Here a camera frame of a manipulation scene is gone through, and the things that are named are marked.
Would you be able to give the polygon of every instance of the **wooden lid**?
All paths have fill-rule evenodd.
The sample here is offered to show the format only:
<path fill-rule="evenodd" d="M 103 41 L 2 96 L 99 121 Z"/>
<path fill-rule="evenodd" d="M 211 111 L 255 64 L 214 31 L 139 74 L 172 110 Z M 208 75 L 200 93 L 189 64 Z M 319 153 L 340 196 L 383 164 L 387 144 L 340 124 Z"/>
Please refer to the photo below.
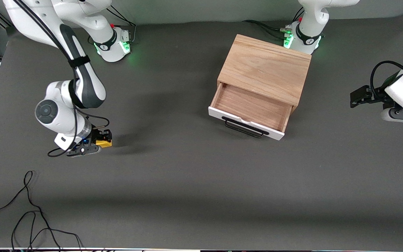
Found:
<path fill-rule="evenodd" d="M 237 35 L 218 81 L 297 106 L 311 56 Z"/>

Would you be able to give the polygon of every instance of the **wooden box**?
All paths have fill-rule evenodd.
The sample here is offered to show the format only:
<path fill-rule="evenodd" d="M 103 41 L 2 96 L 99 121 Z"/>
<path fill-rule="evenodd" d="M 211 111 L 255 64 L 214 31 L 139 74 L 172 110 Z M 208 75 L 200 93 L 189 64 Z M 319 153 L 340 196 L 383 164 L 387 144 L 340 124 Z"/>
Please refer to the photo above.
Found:
<path fill-rule="evenodd" d="M 237 35 L 217 79 L 209 115 L 243 133 L 280 140 L 298 106 L 310 58 Z"/>

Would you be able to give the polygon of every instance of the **yellow block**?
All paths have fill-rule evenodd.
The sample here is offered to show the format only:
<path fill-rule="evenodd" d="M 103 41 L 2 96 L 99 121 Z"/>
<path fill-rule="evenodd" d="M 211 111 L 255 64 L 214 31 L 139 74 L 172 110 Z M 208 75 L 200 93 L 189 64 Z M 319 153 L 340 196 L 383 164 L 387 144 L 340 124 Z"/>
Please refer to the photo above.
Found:
<path fill-rule="evenodd" d="M 113 141 L 108 142 L 103 140 L 96 140 L 96 145 L 99 145 L 102 148 L 110 147 L 111 145 L 113 145 Z"/>

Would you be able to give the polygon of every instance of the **gray wall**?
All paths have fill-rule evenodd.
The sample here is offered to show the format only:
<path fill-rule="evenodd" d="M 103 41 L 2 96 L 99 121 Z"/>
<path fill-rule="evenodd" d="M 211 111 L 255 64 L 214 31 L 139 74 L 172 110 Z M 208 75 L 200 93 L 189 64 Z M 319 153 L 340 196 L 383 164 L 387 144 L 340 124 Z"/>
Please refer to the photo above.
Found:
<path fill-rule="evenodd" d="M 130 21 L 137 24 L 193 21 L 288 20 L 300 8 L 296 0 L 113 0 Z M 7 15 L 2 0 L 0 12 Z M 403 15 L 403 0 L 361 0 L 355 6 L 330 8 L 331 19 L 387 18 Z M 103 11 L 114 24 L 124 24 Z"/>

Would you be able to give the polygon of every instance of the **white drawer front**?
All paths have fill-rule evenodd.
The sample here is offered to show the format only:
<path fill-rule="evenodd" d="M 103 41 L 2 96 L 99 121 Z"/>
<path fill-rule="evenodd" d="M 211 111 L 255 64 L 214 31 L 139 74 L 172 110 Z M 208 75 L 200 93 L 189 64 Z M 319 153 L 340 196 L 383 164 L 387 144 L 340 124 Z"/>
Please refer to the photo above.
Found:
<path fill-rule="evenodd" d="M 260 125 L 258 123 L 252 122 L 252 121 L 244 121 L 242 118 L 235 116 L 233 114 L 227 113 L 222 110 L 218 110 L 214 107 L 208 107 L 208 113 L 210 116 L 221 119 L 222 117 L 230 118 L 232 120 L 240 121 L 243 124 L 258 128 L 262 131 L 268 132 L 268 134 L 264 134 L 265 136 L 268 136 L 270 138 L 276 139 L 276 140 L 281 140 L 281 138 L 284 136 L 284 133 L 277 131 L 275 129 L 271 129 L 269 127 L 265 127 L 264 125 Z"/>

